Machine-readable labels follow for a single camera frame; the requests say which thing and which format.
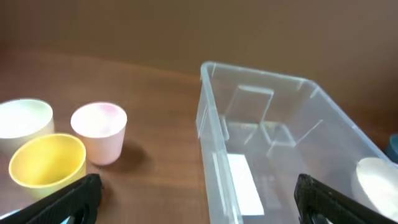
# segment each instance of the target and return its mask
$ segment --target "wooden table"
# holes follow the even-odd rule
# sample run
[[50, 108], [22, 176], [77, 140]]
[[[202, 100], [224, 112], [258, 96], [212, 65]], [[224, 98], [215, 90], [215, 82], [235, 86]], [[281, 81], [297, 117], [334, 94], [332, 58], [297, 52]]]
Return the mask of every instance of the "wooden table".
[[[57, 132], [72, 133], [81, 105], [110, 101], [127, 112], [121, 157], [93, 167], [105, 191], [97, 223], [209, 223], [195, 119], [199, 77], [40, 52], [0, 56], [0, 101], [40, 98], [53, 107]], [[0, 157], [0, 214], [31, 199]]]

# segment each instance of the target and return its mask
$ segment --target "brown background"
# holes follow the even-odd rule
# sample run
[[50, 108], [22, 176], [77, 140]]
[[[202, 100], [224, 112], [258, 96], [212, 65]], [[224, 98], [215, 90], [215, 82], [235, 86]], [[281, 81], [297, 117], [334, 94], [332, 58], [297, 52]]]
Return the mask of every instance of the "brown background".
[[3, 0], [0, 45], [192, 75], [205, 60], [291, 73], [321, 84], [377, 139], [398, 124], [397, 9], [396, 0]]

